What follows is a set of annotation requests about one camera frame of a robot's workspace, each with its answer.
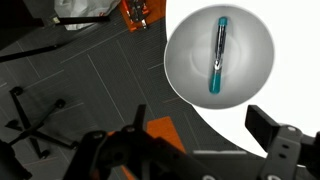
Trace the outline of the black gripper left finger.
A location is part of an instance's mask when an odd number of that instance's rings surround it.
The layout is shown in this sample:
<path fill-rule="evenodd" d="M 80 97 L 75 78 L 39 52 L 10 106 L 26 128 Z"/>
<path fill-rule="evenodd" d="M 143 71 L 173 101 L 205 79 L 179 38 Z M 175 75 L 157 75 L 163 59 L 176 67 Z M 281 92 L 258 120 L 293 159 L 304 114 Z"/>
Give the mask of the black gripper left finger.
<path fill-rule="evenodd" d="M 140 104 L 138 106 L 138 108 L 137 108 L 137 112 L 136 112 L 135 119 L 134 119 L 134 122 L 133 122 L 133 127 L 136 130 L 142 130 L 143 129 L 146 107 L 147 107 L 146 104 Z"/>

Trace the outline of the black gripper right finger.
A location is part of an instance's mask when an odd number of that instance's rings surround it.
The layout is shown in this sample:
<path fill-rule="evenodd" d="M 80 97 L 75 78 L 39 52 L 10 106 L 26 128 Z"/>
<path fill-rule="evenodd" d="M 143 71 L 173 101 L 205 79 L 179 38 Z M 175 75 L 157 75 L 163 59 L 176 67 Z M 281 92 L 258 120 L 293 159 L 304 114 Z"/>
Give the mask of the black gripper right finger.
<path fill-rule="evenodd" d="M 280 125 L 257 105 L 247 107 L 245 127 L 264 151 L 271 146 Z"/>

